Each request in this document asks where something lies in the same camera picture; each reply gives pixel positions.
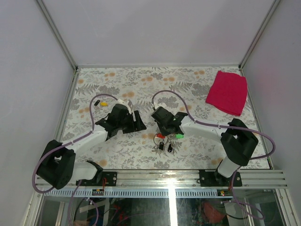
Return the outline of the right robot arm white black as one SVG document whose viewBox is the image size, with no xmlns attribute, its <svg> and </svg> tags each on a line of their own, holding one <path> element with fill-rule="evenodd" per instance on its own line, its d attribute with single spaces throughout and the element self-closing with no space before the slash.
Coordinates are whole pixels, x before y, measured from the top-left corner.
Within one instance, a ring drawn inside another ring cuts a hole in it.
<svg viewBox="0 0 301 226">
<path fill-rule="evenodd" d="M 219 163 L 215 172 L 200 172 L 199 180 L 203 186 L 227 186 L 239 167 L 246 166 L 258 145 L 256 136 L 247 131 L 247 126 L 239 119 L 233 119 L 229 126 L 234 129 L 210 127 L 193 121 L 187 113 L 173 115 L 163 107 L 158 107 L 152 118 L 163 136 L 181 134 L 207 138 L 220 143 L 226 157 Z"/>
</svg>

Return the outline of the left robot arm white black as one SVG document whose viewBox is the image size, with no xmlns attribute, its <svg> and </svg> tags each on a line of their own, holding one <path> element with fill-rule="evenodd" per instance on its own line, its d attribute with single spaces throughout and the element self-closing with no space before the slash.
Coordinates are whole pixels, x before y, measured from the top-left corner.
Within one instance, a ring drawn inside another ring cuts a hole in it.
<svg viewBox="0 0 301 226">
<path fill-rule="evenodd" d="M 95 122 L 94 128 L 86 135 L 65 143 L 50 141 L 35 174 L 47 181 L 53 188 L 64 188 L 70 181 L 77 185 L 101 186 L 104 181 L 103 168 L 96 162 L 76 162 L 76 158 L 97 144 L 106 142 L 119 131 L 124 134 L 146 130 L 139 112 L 130 113 L 122 104 L 115 104 L 112 111 Z"/>
</svg>

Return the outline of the black round-head key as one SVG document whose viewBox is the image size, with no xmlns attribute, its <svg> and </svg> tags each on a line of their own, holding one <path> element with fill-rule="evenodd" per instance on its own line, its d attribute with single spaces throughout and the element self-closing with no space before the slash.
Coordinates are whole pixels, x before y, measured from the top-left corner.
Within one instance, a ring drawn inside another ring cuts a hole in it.
<svg viewBox="0 0 301 226">
<path fill-rule="evenodd" d="M 167 151 L 171 153 L 173 151 L 173 145 L 169 144 Z"/>
</svg>

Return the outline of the loose yellow key tag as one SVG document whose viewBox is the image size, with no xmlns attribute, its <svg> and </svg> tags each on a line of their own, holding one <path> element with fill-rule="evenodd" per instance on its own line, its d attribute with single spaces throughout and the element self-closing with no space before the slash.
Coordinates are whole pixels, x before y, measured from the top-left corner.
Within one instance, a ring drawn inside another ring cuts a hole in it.
<svg viewBox="0 0 301 226">
<path fill-rule="evenodd" d="M 100 106 L 109 106 L 106 102 L 100 102 Z"/>
</svg>

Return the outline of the red folded cloth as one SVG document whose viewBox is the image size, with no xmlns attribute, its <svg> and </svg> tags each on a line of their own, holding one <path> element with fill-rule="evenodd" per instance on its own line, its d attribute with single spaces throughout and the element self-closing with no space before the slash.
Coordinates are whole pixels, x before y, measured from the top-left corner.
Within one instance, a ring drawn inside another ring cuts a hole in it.
<svg viewBox="0 0 301 226">
<path fill-rule="evenodd" d="M 218 71 L 206 97 L 206 103 L 234 116 L 240 116 L 247 98 L 246 78 Z"/>
</svg>

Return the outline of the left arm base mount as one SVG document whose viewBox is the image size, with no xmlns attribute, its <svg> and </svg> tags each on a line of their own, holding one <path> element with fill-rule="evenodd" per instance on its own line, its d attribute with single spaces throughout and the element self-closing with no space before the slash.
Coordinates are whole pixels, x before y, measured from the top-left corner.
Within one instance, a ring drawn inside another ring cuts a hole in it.
<svg viewBox="0 0 301 226">
<path fill-rule="evenodd" d="M 76 185 L 80 184 L 81 186 L 116 186 L 117 183 L 117 172 L 115 171 L 104 171 L 98 173 L 93 179 L 87 180 L 82 179 L 76 181 Z"/>
</svg>

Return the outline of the aluminium front rail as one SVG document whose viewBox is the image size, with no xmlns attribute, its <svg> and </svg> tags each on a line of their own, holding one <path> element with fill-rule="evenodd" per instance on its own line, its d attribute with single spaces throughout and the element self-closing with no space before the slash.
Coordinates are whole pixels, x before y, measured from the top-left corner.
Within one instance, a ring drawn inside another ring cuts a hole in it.
<svg viewBox="0 0 301 226">
<path fill-rule="evenodd" d="M 272 191 L 287 189 L 284 173 L 272 169 L 243 169 L 234 180 L 234 193 L 229 182 L 224 185 L 209 184 L 213 170 L 117 170 L 105 171 L 106 184 L 88 186 L 75 181 L 66 187 L 45 193 L 54 197 L 87 198 L 231 198 L 244 196 L 249 191 Z"/>
</svg>

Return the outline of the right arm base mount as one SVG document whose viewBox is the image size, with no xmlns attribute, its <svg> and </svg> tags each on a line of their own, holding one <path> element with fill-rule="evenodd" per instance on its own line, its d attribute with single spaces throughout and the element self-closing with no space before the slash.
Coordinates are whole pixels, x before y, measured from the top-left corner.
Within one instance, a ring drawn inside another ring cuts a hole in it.
<svg viewBox="0 0 301 226">
<path fill-rule="evenodd" d="M 233 176 L 226 178 L 219 174 L 217 170 L 200 169 L 198 174 L 199 179 L 197 179 L 197 183 L 200 184 L 201 187 L 242 187 L 242 179 L 239 172 L 236 172 L 233 182 Z"/>
</svg>

